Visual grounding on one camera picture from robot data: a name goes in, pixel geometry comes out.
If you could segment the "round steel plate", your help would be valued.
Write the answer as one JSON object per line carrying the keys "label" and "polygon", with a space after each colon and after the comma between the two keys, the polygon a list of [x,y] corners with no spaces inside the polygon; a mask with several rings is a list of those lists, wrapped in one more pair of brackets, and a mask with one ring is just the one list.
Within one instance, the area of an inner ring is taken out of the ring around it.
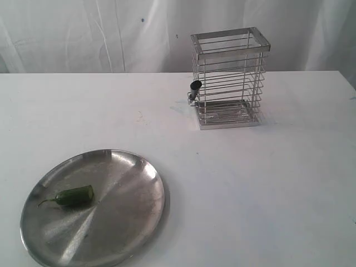
{"label": "round steel plate", "polygon": [[[37,207],[87,185],[95,193],[87,204]],[[22,243],[42,266],[115,266],[155,234],[165,202],[163,180],[142,156],[85,152],[52,168],[32,189],[21,214]]]}

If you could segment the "black handled knife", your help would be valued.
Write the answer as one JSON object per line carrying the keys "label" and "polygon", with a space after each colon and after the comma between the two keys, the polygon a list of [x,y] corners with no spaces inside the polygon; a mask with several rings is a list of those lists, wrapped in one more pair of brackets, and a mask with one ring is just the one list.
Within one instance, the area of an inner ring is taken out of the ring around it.
{"label": "black handled knife", "polygon": [[197,97],[202,83],[200,80],[195,80],[190,84],[190,93],[189,93],[189,100],[193,101]]}

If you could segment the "green chili pepper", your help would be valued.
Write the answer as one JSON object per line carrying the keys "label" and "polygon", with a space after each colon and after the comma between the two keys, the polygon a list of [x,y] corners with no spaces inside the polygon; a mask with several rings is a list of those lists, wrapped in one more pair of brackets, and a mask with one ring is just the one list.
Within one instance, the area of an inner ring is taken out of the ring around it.
{"label": "green chili pepper", "polygon": [[93,200],[94,194],[95,193],[91,185],[76,187],[60,191],[53,198],[41,201],[37,207],[40,207],[45,202],[54,202],[59,206],[77,206],[87,204]]}

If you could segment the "white backdrop curtain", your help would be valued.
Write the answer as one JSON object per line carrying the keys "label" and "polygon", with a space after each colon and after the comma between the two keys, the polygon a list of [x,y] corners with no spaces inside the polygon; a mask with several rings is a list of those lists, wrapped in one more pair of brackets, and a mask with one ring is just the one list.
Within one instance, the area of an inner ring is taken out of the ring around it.
{"label": "white backdrop curtain", "polygon": [[355,84],[354,1],[2,1],[1,72],[189,72],[192,34],[245,27],[268,71]]}

